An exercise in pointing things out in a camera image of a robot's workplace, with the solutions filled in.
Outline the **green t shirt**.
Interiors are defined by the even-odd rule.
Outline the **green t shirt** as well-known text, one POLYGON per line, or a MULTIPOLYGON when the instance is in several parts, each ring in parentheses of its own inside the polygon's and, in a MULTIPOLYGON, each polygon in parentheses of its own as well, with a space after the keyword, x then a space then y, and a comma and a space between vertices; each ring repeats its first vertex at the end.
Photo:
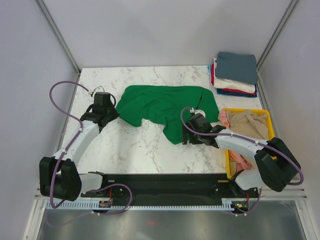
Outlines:
POLYGON ((213 93, 200 86, 131 85, 116 110, 122 120, 134 127, 140 127, 143 119, 164 125, 163 134, 177 145, 183 139, 180 114, 185 107, 204 111, 211 123, 218 121, 220 111, 213 93))

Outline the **yellow plastic bin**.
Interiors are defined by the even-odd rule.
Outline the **yellow plastic bin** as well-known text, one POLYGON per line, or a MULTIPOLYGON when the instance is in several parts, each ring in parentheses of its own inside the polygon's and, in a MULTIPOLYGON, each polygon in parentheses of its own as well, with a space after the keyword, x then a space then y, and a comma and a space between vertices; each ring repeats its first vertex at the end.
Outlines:
MULTIPOLYGON (((264 110, 264 109, 241 109, 241 108, 224 108, 222 110, 225 110, 225 111, 230 110, 232 113, 239 113, 242 111, 250 110, 253 113, 256 113, 257 115, 266 114, 267 115, 266 126, 268 128, 268 137, 269 137, 269 139, 266 139, 266 140, 271 140, 273 137, 275 137, 271 116, 267 110, 264 110)), ((231 162, 230 162, 229 153, 230 153, 230 150, 225 150, 226 174, 227 174, 227 177, 230 179, 234 175, 234 171, 231 169, 231 162)), ((256 165, 253 160, 250 160, 250 164, 252 165, 252 168, 256 165)))

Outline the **pink t shirt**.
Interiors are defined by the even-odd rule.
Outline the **pink t shirt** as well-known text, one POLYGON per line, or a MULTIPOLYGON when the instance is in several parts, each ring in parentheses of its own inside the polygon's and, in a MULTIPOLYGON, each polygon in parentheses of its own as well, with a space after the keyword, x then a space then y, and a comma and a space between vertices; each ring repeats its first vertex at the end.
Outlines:
MULTIPOLYGON (((219 121, 226 127, 230 127, 230 122, 227 117, 227 112, 225 110, 221 110, 218 115, 219 121)), ((230 151, 230 159, 236 163, 236 171, 239 172, 241 170, 250 170, 252 166, 247 162, 247 160, 239 153, 230 151)))

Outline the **beige t shirt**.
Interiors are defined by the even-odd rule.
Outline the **beige t shirt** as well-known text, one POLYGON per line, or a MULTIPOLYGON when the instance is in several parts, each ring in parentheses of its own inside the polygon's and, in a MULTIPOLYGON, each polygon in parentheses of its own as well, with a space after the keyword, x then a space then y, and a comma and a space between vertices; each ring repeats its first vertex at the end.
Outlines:
MULTIPOLYGON (((268 116, 266 114, 258 115, 251 110, 242 112, 231 112, 230 110, 227 110, 225 114, 227 126, 234 133, 260 140, 269 139, 269 130, 266 125, 268 116)), ((233 174, 252 168, 250 160, 235 151, 229 152, 229 158, 233 174)))

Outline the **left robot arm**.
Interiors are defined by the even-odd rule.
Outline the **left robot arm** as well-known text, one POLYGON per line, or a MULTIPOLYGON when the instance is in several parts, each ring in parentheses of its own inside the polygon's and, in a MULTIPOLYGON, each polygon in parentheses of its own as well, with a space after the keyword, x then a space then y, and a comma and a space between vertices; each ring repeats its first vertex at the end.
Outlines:
POLYGON ((110 185, 100 172, 79 173, 77 165, 91 142, 103 128, 118 118, 116 99, 109 92, 97 92, 69 142, 53 156, 43 157, 39 163, 40 193, 62 201, 75 201, 80 194, 93 191, 106 196, 110 185))

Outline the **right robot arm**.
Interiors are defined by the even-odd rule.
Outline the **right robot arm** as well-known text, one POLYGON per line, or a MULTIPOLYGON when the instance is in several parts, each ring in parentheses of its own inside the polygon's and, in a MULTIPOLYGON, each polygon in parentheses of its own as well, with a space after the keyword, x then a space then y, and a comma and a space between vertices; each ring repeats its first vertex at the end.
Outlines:
POLYGON ((181 123, 183 132, 190 134, 197 143, 254 160, 254 168, 241 170, 231 177, 229 191, 235 197, 263 186, 281 192, 288 185, 298 186, 304 181, 300 164, 278 137, 262 140, 244 136, 222 125, 212 126, 201 113, 191 112, 189 119, 181 123))

